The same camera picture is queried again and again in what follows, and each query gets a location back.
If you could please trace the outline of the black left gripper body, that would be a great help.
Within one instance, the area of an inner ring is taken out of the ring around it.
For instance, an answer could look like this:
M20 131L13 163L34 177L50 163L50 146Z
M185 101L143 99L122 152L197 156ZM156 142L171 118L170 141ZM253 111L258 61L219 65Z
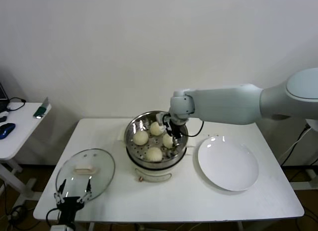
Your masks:
M83 208L83 203L80 202L79 196L66 197L63 203L57 204L57 208L61 212L59 224L71 224L75 221L77 211Z

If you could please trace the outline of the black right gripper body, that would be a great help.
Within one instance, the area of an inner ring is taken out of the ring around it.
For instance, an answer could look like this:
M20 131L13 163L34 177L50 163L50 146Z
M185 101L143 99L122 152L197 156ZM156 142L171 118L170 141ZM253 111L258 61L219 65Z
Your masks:
M159 112L156 114L156 121L160 126L164 126L169 135L180 135L180 127L172 122L171 115L168 112Z

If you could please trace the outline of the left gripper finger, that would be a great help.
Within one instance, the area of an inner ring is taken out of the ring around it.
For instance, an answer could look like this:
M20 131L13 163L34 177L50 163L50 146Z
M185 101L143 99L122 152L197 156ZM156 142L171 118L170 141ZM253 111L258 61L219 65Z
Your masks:
M80 197L77 202L78 203L85 203L87 202L92 196L92 191L91 191L91 182L90 182L90 178L88 179L87 182L87 186L84 192L84 195L82 197Z
M63 183L59 186L58 190L54 193L54 198L56 200L56 203L63 203L64 199L63 199L63 190L66 184L66 179L64 179Z

